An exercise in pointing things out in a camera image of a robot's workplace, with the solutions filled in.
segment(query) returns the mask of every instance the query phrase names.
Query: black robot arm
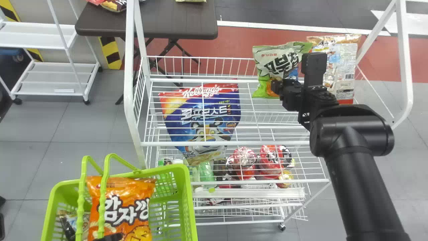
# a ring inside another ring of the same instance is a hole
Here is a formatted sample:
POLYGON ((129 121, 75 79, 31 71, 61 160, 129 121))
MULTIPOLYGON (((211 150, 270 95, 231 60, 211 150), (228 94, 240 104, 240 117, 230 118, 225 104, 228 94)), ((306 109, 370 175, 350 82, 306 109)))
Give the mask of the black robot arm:
POLYGON ((339 105, 323 86, 326 65, 325 53, 304 54, 304 84, 272 81, 272 91, 299 112, 311 152, 324 158, 347 241, 409 241, 373 158, 392 151, 392 129, 366 105, 339 105))

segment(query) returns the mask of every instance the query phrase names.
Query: gray floor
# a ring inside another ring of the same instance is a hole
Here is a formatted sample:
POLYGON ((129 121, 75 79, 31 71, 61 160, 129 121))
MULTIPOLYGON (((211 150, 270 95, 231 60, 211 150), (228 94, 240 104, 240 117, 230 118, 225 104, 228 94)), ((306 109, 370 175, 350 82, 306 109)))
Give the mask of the gray floor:
MULTIPOLYGON (((6 240, 38 240, 47 198, 54 184, 80 174, 83 155, 99 163, 116 152, 138 165, 123 106, 114 105, 122 93, 123 73, 105 71, 97 76, 90 100, 24 97, 0 123, 0 195, 8 201, 1 212, 6 240)), ((401 110, 400 84, 374 81, 391 111, 401 110)), ((413 241, 428 236, 428 84, 414 84, 415 105, 410 117, 395 130, 396 146, 377 164, 406 231, 413 241)), ((361 101, 379 104, 368 97, 361 101)), ((123 169, 113 168, 116 172, 123 169)), ((292 220, 280 232, 274 224, 198 227, 200 240, 326 240, 343 241, 345 231, 331 189, 313 201, 309 221, 292 220)))

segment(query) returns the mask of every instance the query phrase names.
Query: yellow and black striped post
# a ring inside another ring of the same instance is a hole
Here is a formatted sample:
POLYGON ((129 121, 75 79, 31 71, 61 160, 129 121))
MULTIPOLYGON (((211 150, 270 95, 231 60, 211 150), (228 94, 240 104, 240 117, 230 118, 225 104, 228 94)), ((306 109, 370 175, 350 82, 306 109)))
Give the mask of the yellow and black striped post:
MULTIPOLYGON (((18 17, 18 14, 16 13, 15 9, 13 8, 9 0, 0 0, 0 9, 2 10, 3 14, 6 16, 7 20, 14 21, 14 22, 21 22, 21 20, 18 17)), ((43 62, 42 55, 40 54, 38 49, 27 48, 27 50, 30 53, 31 57, 33 57, 33 59, 43 62)))
POLYGON ((114 37, 99 37, 99 40, 109 69, 120 69, 122 61, 114 37))

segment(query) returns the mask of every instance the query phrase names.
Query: cart handle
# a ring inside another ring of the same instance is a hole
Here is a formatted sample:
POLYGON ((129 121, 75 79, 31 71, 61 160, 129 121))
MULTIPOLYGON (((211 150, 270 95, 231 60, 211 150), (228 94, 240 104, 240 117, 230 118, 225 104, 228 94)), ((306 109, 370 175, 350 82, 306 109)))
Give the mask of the cart handle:
POLYGON ((110 159, 115 159, 119 163, 123 164, 124 166, 128 167, 132 170, 134 174, 141 173, 141 169, 136 168, 134 165, 130 164, 129 162, 125 161, 123 158, 119 157, 115 153, 110 153, 106 156, 104 159, 104 174, 101 179, 101 186, 100 186, 100 207, 98 208, 99 218, 98 218, 98 232, 97 232, 97 238, 104 237, 104 213, 106 211, 105 202, 106 202, 106 184, 107 179, 110 176, 110 159))
POLYGON ((83 205, 85 203, 84 195, 85 195, 85 180, 86 180, 86 171, 88 162, 95 168, 95 170, 100 174, 103 175, 103 169, 98 166, 98 164, 94 161, 94 159, 90 156, 84 156, 82 158, 82 171, 80 174, 79 179, 79 198, 77 199, 77 230, 76 230, 76 241, 82 240, 82 233, 83 233, 83 205))

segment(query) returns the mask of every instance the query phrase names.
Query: white floor line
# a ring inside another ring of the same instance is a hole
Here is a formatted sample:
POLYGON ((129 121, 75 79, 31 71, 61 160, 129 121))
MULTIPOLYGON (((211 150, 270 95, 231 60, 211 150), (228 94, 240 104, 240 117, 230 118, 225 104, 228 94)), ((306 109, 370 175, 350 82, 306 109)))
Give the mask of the white floor line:
MULTIPOLYGON (((379 19, 384 11, 372 10, 372 13, 379 19)), ((428 15, 407 13, 407 30, 409 34, 428 35, 428 15)), ((397 33, 397 14, 393 13, 385 25, 390 33, 397 33)))
MULTIPOLYGON (((235 21, 217 21, 217 25, 228 26, 228 27, 250 27, 250 28, 264 28, 264 29, 297 30, 297 31, 308 31, 308 32, 325 32, 325 33, 369 34, 371 31, 371 30, 353 29, 353 28, 315 27, 315 26, 286 25, 286 24, 262 24, 262 23, 235 22, 235 21)), ((391 36, 387 31, 381 31, 379 35, 391 36)))

